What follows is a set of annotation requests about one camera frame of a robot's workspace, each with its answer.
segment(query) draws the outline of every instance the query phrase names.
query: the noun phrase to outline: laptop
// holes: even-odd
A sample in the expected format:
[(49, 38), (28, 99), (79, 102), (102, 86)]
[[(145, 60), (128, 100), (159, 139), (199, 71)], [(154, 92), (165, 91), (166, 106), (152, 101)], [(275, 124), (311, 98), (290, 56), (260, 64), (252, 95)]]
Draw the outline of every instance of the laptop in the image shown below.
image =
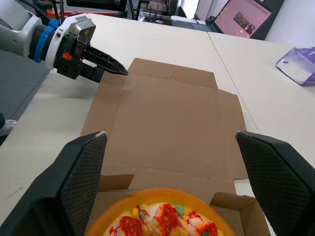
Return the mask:
[(250, 38), (271, 14), (258, 0), (229, 0), (210, 25), (171, 21), (175, 27)]

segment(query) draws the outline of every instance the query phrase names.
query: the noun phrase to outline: toy pizza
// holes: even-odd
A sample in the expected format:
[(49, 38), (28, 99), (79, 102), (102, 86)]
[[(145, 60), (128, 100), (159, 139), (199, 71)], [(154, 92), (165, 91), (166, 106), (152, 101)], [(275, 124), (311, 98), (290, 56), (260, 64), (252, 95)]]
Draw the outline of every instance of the toy pizza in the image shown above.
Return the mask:
[(234, 236), (208, 204), (174, 189), (148, 189), (112, 205), (88, 236)]

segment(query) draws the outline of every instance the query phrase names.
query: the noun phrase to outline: desk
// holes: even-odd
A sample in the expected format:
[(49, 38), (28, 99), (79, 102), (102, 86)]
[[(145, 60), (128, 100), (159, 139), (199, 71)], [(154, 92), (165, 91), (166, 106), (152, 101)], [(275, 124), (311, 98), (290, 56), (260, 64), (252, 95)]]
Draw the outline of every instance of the desk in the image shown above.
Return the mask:
[[(134, 58), (212, 71), (218, 87), (238, 94), (207, 33), (120, 18), (92, 15), (92, 45), (127, 69)], [(80, 135), (97, 89), (84, 78), (73, 81), (52, 71), (0, 148), (0, 224), (32, 181)], [(240, 100), (247, 128), (253, 120)]]
[(299, 86), (275, 66), (293, 47), (209, 35), (259, 133), (290, 143), (315, 167), (315, 87)]

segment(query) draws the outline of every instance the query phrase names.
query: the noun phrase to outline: blue ring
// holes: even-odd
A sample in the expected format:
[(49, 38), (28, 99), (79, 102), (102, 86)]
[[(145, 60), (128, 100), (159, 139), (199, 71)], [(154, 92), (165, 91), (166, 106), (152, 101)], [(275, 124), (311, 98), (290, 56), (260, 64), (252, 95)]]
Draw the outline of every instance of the blue ring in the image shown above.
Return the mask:
[(43, 33), (41, 34), (39, 41), (36, 45), (35, 53), (34, 53), (34, 61), (40, 63), (40, 56), (45, 46), (45, 43), (50, 35), (51, 31), (56, 30), (59, 27), (59, 21), (57, 19), (53, 19), (49, 22), (46, 29), (44, 29)]

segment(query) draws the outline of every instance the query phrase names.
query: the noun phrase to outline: floor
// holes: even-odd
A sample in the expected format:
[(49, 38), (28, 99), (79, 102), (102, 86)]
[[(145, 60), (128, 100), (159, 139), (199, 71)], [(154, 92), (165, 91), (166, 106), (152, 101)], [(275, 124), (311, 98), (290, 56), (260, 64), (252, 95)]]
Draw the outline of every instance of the floor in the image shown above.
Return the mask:
[(48, 74), (44, 66), (0, 51), (0, 112), (18, 120)]

